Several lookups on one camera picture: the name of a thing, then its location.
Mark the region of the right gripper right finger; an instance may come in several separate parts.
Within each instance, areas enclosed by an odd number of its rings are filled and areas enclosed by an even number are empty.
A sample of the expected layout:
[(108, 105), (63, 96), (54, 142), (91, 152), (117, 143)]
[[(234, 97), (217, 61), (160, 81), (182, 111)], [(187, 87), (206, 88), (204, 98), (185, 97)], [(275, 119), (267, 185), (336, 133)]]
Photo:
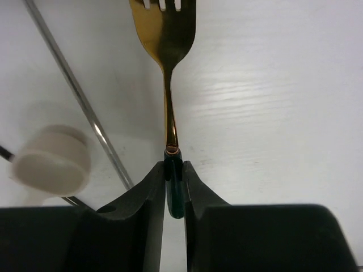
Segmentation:
[(357, 271), (340, 225), (315, 204), (231, 205), (183, 164), (188, 271)]

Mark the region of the white ceramic spoon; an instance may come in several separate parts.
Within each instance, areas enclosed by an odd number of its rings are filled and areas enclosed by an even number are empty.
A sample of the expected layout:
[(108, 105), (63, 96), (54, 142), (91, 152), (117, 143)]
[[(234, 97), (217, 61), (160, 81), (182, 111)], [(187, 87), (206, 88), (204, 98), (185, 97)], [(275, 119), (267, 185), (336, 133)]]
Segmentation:
[(11, 159), (11, 178), (27, 195), (22, 206), (41, 206), (58, 197), (87, 207), (76, 195), (89, 183), (91, 151), (88, 137), (66, 125), (42, 128)]

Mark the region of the gold green-handled fork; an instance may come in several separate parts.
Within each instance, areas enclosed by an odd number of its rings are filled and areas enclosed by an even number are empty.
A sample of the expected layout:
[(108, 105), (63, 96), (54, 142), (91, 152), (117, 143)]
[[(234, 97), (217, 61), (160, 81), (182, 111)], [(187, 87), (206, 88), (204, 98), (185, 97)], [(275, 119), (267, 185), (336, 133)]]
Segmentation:
[(189, 53), (196, 33), (196, 1), (131, 1), (130, 7), (138, 38), (159, 65), (163, 74), (164, 88), (164, 179), (170, 215), (175, 219), (184, 217), (182, 187), (182, 152), (179, 148), (176, 121), (172, 104), (171, 79), (177, 64)]

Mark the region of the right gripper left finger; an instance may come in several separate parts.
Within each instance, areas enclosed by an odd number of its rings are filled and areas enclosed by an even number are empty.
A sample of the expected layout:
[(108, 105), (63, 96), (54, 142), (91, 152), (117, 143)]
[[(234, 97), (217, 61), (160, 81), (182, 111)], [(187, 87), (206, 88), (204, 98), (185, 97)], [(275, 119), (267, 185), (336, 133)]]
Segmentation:
[(2, 271), (158, 271), (164, 219), (163, 163), (97, 211), (1, 209)]

